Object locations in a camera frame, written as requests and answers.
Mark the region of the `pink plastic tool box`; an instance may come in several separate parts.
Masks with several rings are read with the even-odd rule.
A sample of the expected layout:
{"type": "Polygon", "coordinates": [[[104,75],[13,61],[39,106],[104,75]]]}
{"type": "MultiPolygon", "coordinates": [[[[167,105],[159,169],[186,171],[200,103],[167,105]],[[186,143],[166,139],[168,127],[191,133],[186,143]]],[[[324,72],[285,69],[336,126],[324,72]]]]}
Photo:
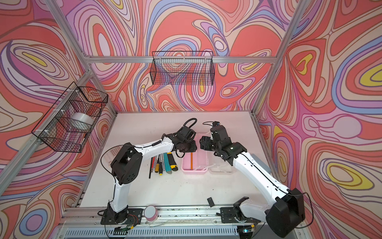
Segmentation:
{"type": "Polygon", "coordinates": [[[190,170],[190,153],[186,153],[183,157],[181,170],[185,174],[205,174],[207,172],[221,175],[234,174],[236,169],[221,158],[214,156],[212,151],[200,149],[200,139],[202,136],[210,137],[210,133],[197,133],[195,136],[194,140],[197,145],[197,151],[193,152],[193,170],[190,170]]]}

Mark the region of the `orange pencil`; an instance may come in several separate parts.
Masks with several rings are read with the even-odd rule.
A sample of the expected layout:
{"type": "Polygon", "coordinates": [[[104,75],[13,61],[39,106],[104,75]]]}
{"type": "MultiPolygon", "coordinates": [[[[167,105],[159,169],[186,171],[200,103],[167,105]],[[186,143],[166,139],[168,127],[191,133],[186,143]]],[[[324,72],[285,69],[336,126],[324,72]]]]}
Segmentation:
{"type": "Polygon", "coordinates": [[[193,170],[193,153],[190,153],[190,170],[193,170]]]}

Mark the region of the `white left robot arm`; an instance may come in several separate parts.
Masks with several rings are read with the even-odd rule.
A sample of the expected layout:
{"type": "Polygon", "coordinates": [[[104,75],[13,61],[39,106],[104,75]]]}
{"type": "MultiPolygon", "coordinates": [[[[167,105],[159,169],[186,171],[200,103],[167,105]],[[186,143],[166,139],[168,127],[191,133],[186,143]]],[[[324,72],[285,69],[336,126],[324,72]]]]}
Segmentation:
{"type": "Polygon", "coordinates": [[[187,120],[178,131],[163,134],[158,141],[142,145],[133,145],[128,142],[122,146],[110,166],[115,185],[113,199],[107,205],[107,215],[112,216],[115,221],[127,217],[130,183],[137,178],[144,160],[150,160],[164,153],[196,152],[197,146],[194,140],[196,132],[192,126],[197,121],[196,118],[187,120]]]}

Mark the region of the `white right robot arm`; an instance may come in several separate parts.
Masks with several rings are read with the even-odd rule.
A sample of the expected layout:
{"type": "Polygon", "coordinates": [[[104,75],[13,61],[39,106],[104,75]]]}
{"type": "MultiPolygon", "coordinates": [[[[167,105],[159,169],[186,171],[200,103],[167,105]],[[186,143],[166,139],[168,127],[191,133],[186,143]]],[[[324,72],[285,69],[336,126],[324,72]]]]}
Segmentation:
{"type": "Polygon", "coordinates": [[[303,193],[289,189],[264,169],[239,142],[232,142],[226,128],[218,121],[207,121],[211,136],[200,139],[200,148],[212,151],[244,174],[265,198],[265,204],[258,204],[248,198],[241,198],[234,204],[237,216],[265,221],[280,238],[305,220],[303,193]]]}

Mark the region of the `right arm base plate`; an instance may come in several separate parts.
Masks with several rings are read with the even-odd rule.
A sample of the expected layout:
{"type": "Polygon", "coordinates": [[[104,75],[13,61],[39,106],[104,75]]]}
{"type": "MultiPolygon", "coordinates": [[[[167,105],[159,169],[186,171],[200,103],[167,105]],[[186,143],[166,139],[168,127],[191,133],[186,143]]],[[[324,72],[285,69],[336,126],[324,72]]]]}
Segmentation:
{"type": "Polygon", "coordinates": [[[221,222],[224,224],[233,223],[251,223],[254,225],[259,224],[261,221],[253,218],[247,218],[242,213],[238,212],[234,207],[221,207],[220,212],[216,213],[221,218],[221,222]]]}

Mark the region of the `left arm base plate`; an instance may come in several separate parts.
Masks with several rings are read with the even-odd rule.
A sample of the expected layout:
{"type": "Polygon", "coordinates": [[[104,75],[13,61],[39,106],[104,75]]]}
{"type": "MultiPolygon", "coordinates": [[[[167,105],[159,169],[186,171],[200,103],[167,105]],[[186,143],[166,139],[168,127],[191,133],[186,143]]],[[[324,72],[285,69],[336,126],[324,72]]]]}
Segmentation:
{"type": "Polygon", "coordinates": [[[142,208],[127,208],[119,213],[113,211],[112,208],[107,208],[97,213],[101,216],[102,225],[130,225],[136,226],[141,223],[143,216],[142,208]]]}

